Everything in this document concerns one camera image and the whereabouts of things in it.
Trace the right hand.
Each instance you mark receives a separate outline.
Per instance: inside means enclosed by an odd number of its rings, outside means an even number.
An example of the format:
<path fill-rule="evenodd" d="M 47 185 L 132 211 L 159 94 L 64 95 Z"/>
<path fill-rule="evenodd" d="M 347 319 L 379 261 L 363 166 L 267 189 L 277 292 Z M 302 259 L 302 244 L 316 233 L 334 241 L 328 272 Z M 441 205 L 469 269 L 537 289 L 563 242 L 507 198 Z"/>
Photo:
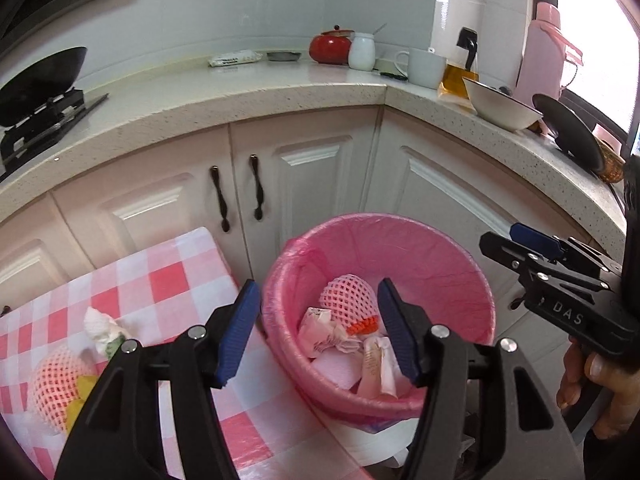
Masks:
<path fill-rule="evenodd" d="M 570 337 L 556 404 L 576 444 L 589 431 L 623 437 L 639 415 L 639 371 L 620 366 Z"/>

